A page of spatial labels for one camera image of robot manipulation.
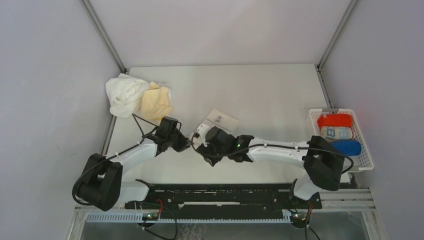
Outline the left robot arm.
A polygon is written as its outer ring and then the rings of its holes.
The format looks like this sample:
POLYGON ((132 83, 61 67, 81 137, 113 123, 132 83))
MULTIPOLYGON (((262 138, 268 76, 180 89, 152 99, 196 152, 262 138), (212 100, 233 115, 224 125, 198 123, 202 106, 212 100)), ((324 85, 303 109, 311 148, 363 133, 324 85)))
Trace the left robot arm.
POLYGON ((79 205, 94 206, 106 212, 119 200, 124 174, 169 148, 177 153, 183 152, 191 143, 179 130, 165 134, 149 132, 135 145, 112 156, 94 153, 75 181, 71 196, 79 205))

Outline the blue towel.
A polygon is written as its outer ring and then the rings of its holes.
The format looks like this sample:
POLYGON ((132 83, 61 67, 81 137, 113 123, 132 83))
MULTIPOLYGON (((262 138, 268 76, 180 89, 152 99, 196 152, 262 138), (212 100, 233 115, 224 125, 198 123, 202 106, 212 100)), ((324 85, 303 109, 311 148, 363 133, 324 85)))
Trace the blue towel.
POLYGON ((359 156, 362 152, 362 146, 356 140, 340 140, 330 144, 345 156, 359 156))

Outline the cream towel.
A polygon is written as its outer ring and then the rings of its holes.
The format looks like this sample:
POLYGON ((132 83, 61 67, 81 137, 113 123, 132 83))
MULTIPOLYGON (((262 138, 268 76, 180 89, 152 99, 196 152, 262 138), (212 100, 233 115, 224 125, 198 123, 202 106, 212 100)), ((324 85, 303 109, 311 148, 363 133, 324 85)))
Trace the cream towel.
POLYGON ((231 134, 237 129, 239 122, 238 119, 217 108, 213 108, 207 117, 187 137, 191 138, 194 136, 195 143, 205 143, 206 134, 212 127, 217 127, 231 134))

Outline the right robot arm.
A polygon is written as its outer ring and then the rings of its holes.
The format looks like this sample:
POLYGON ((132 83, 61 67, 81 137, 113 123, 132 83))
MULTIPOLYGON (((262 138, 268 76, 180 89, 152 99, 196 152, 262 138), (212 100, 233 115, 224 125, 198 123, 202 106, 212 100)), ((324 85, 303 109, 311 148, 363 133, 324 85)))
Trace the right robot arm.
POLYGON ((252 135, 211 137, 195 151, 211 166, 227 157, 237 163, 273 162, 305 170, 289 194, 289 203, 295 208, 302 208, 322 190, 338 191, 344 173, 345 157, 319 136, 303 142, 269 141, 252 135))

